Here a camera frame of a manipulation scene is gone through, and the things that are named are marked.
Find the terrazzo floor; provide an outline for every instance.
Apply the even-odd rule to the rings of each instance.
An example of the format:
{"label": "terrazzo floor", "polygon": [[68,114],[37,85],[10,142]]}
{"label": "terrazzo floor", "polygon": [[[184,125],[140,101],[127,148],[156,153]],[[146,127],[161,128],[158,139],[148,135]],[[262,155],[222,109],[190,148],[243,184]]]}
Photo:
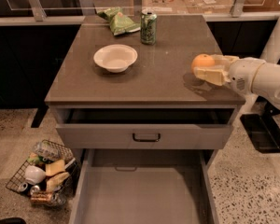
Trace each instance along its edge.
{"label": "terrazzo floor", "polygon": [[[0,110],[0,219],[22,217],[29,224],[68,223],[71,199],[59,208],[35,206],[5,187],[36,142],[48,139],[62,144],[49,111],[39,128],[30,128],[35,112]],[[239,117],[233,126],[231,138],[209,169],[219,223],[280,224],[280,153],[256,151]]]}

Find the bowl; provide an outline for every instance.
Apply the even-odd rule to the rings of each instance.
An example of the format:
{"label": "bowl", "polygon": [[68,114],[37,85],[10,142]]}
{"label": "bowl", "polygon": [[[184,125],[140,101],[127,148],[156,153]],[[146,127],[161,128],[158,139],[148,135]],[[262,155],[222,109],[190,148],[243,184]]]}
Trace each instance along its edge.
{"label": "bowl", "polygon": [[31,185],[41,183],[46,178],[46,172],[39,167],[29,165],[25,170],[25,180]]}
{"label": "bowl", "polygon": [[94,54],[94,61],[100,67],[112,73],[125,71],[137,60],[137,51],[125,45],[110,45],[103,47]]}

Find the can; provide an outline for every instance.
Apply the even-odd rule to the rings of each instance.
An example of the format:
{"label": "can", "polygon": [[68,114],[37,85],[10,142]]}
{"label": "can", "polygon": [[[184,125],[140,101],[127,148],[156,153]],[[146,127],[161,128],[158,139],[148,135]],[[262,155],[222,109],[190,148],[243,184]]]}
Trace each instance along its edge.
{"label": "can", "polygon": [[61,206],[66,203],[66,197],[61,193],[39,191],[32,194],[30,201],[34,204]]}
{"label": "can", "polygon": [[34,193],[39,192],[41,190],[39,185],[33,185],[30,188],[29,194],[32,196]]}
{"label": "can", "polygon": [[156,42],[157,14],[150,9],[144,9],[141,13],[141,42],[153,45]]}
{"label": "can", "polygon": [[51,202],[53,197],[52,192],[37,191],[32,193],[30,201],[36,204],[48,204]]}
{"label": "can", "polygon": [[27,195],[29,193],[29,189],[30,186],[28,183],[26,182],[22,182],[19,186],[18,186],[18,192],[21,194],[25,194]]}

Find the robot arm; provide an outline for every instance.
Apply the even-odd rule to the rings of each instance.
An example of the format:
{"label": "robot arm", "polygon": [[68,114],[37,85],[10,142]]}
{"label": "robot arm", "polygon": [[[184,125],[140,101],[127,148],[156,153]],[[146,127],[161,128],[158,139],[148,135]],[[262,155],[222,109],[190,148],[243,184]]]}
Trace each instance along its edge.
{"label": "robot arm", "polygon": [[220,60],[213,56],[215,65],[212,67],[195,67],[197,78],[216,85],[228,85],[234,91],[245,95],[254,93],[268,100],[280,110],[280,65],[266,63],[255,58],[239,59],[221,56]]}

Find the cabinet top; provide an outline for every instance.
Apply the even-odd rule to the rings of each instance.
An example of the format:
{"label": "cabinet top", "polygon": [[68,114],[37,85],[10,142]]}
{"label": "cabinet top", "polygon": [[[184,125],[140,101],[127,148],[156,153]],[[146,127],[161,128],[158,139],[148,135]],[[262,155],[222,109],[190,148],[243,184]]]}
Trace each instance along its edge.
{"label": "cabinet top", "polygon": [[[200,53],[221,51],[203,16],[159,16],[155,45],[140,32],[113,36],[97,16],[81,25],[46,97],[47,105],[242,105],[226,87],[198,80],[190,65]],[[126,71],[109,73],[95,64],[95,52],[107,45],[133,47],[138,58]]]}

